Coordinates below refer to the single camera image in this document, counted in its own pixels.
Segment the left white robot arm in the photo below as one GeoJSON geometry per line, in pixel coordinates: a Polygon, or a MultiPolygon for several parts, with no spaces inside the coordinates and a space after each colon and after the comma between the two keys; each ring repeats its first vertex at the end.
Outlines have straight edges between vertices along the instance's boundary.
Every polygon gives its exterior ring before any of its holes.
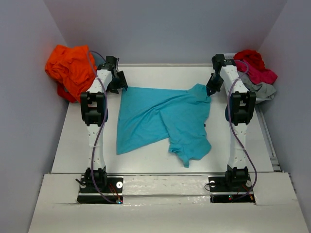
{"type": "Polygon", "coordinates": [[[103,192],[107,188],[107,173],[103,152],[103,129],[108,120],[107,93],[117,94],[128,89],[119,58],[106,56],[98,65],[91,87],[80,94],[82,120],[88,130],[90,156],[88,167],[79,181],[83,193],[103,192]]]}

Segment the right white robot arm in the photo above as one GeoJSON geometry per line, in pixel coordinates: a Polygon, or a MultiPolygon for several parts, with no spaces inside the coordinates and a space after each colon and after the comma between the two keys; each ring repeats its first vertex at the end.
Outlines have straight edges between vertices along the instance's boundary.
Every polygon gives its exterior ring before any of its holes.
{"type": "Polygon", "coordinates": [[[233,59],[215,54],[211,60],[214,72],[206,85],[207,95],[220,92],[221,87],[227,91],[225,119],[230,127],[230,156],[225,175],[209,178],[209,190],[212,193],[238,192],[250,182],[247,167],[249,155],[245,144],[247,127],[254,114],[256,93],[245,87],[233,59]]]}

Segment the teal t shirt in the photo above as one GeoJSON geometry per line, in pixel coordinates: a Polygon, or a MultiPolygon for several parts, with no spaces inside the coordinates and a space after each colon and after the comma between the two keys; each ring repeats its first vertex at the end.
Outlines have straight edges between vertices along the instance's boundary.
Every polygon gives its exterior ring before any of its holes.
{"type": "Polygon", "coordinates": [[[212,149],[205,130],[210,105],[203,84],[188,90],[129,87],[121,94],[116,153],[168,139],[169,153],[189,167],[212,149]]]}

